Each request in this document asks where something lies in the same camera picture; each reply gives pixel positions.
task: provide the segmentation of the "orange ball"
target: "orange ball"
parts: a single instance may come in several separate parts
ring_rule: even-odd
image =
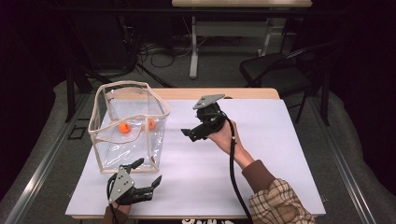
[[[148,128],[149,128],[150,130],[155,129],[155,125],[156,125],[156,123],[155,123],[154,119],[149,119],[149,120],[148,120]]]
[[[131,125],[129,125],[129,123],[123,122],[119,125],[119,129],[121,133],[128,133],[131,131]]]

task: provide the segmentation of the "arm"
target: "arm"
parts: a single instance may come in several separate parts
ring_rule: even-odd
[[[253,189],[250,197],[250,212],[254,222],[290,223],[304,220],[315,223],[314,218],[306,211],[294,190],[284,180],[276,179],[265,167],[262,161],[255,161],[242,145],[232,121],[235,134],[234,159],[242,168],[242,175]],[[230,154],[231,148],[230,124],[225,122],[223,128],[208,136],[225,153]]]
[[[116,212],[117,221],[119,224],[124,224],[128,220],[129,212],[131,211],[131,205],[120,205],[118,206],[117,203],[113,203],[113,207]],[[112,224],[113,222],[113,213],[111,212],[110,206],[106,208],[105,216],[101,222],[102,224]]]

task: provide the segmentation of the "brown sleeve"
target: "brown sleeve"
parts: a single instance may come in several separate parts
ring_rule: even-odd
[[[116,212],[116,217],[120,224],[124,224],[128,220],[128,216],[122,213],[121,211]],[[111,208],[109,206],[106,208],[105,216],[103,217],[101,223],[113,224],[113,213],[111,212]]]
[[[247,166],[242,175],[245,177],[254,193],[269,189],[275,177],[267,170],[262,161],[257,160]]]

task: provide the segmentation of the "plaid sleeve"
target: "plaid sleeve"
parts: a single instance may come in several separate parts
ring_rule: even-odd
[[[250,211],[254,223],[316,223],[289,183],[282,179],[252,195]]]

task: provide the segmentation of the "transparent plastic bag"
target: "transparent plastic bag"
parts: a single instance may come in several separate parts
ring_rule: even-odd
[[[116,173],[139,158],[135,172],[159,171],[170,106],[147,83],[119,81],[101,86],[88,127],[99,169]]]

